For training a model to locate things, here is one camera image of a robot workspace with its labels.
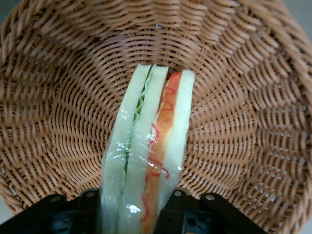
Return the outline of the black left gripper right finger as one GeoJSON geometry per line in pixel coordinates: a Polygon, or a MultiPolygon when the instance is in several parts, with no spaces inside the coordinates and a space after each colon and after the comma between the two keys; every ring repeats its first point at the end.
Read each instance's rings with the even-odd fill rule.
{"type": "Polygon", "coordinates": [[[264,234],[265,231],[216,193],[194,198],[176,189],[161,210],[157,234],[264,234]]]}

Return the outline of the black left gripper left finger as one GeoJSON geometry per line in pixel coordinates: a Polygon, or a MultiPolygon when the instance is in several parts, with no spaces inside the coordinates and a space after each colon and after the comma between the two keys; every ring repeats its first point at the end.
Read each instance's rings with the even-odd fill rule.
{"type": "Polygon", "coordinates": [[[99,189],[87,189],[68,201],[53,194],[0,225],[2,234],[100,234],[99,189]]]}

